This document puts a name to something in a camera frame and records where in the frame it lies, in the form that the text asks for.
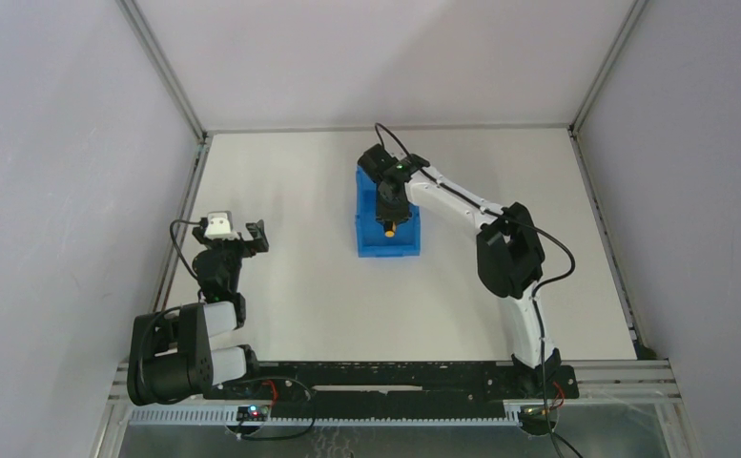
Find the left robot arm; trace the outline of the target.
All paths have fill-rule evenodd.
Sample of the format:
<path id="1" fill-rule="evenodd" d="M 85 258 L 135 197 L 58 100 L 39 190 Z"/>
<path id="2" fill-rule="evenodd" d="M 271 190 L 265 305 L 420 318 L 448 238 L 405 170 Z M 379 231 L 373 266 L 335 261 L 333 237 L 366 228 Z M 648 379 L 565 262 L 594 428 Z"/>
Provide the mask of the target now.
<path id="1" fill-rule="evenodd" d="M 246 223 L 248 239 L 223 215 L 208 216 L 192 227 L 203 248 L 183 263 L 196 280 L 197 301 L 134 320 L 127 391 L 137 406 L 177 404 L 193 395 L 221 399 L 226 385 L 249 384 L 258 373 L 250 345 L 215 349 L 211 340 L 246 322 L 239 277 L 245 259 L 269 249 L 265 224 Z"/>

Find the black yellow screwdriver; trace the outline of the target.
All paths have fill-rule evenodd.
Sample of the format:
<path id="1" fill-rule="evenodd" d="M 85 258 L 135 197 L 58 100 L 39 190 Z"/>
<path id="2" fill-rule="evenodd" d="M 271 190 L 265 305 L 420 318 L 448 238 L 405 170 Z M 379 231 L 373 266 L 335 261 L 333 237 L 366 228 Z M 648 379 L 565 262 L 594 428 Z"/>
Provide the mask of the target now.
<path id="1" fill-rule="evenodd" d="M 384 221 L 382 223 L 384 235 L 387 238 L 394 238 L 397 231 L 397 224 L 394 221 Z"/>

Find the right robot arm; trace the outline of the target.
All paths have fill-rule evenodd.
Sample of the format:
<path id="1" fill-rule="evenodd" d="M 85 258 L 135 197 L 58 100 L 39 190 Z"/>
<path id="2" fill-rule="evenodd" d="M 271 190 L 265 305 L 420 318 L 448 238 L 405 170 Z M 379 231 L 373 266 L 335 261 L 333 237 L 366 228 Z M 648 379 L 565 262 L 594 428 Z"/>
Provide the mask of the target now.
<path id="1" fill-rule="evenodd" d="M 478 278 L 504 305 L 512 362 L 533 389 L 545 387 L 560 354 L 547 336 L 538 299 L 545 251 L 529 211 L 473 195 L 419 156 L 383 154 L 381 160 L 362 158 L 358 166 L 374 184 L 374 220 L 386 238 L 412 219 L 414 207 L 469 229 Z"/>

